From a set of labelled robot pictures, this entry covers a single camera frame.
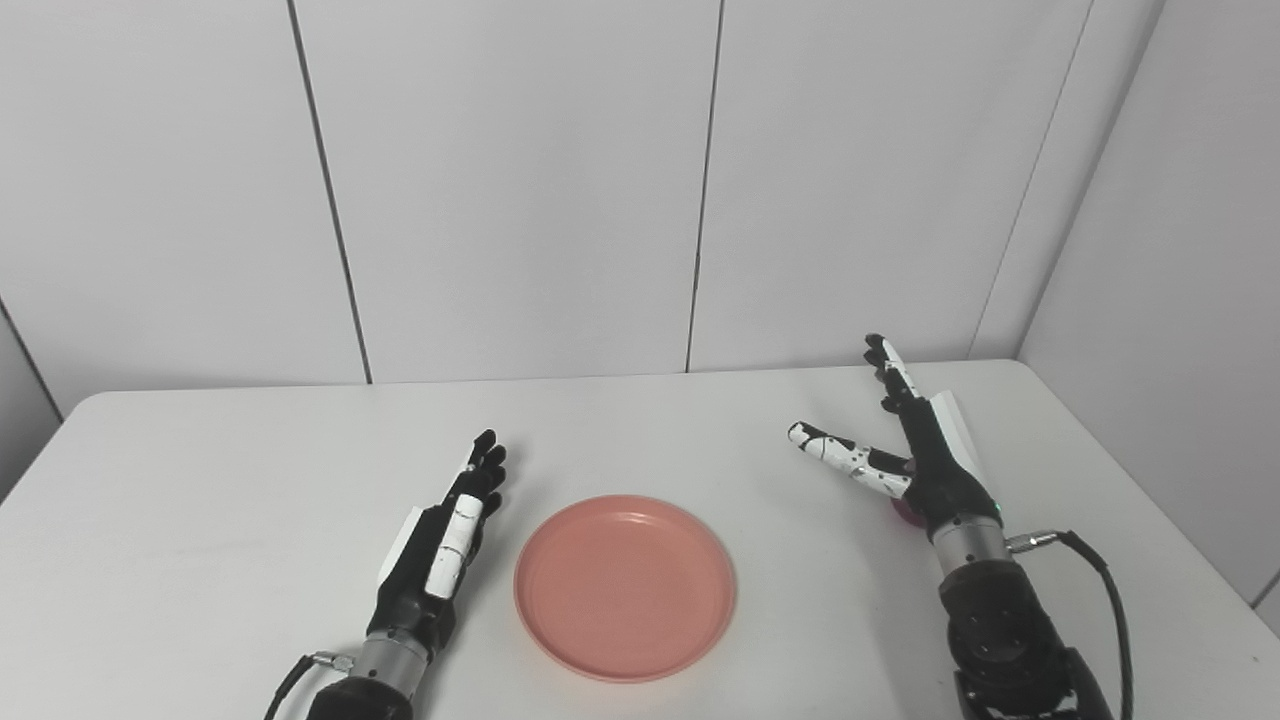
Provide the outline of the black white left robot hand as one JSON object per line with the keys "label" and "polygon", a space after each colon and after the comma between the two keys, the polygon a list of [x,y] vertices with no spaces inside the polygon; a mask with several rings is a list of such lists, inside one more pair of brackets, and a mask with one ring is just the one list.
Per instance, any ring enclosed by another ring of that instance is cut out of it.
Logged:
{"label": "black white left robot hand", "polygon": [[443,501],[413,509],[380,575],[367,633],[407,637],[433,661],[457,626],[454,597],[502,505],[506,447],[493,429],[477,436]]}

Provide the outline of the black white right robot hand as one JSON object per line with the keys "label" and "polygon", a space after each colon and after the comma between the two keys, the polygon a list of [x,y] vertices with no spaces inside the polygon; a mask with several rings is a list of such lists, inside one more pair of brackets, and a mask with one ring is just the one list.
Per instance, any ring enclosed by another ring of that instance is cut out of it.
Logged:
{"label": "black white right robot hand", "polygon": [[805,421],[788,428],[788,439],[841,474],[905,503],[931,536],[979,520],[1002,529],[1001,509],[986,488],[975,454],[965,441],[964,421],[952,395],[922,395],[887,338],[872,333],[865,342],[864,359],[884,388],[881,406],[897,418],[910,456],[860,445]]}

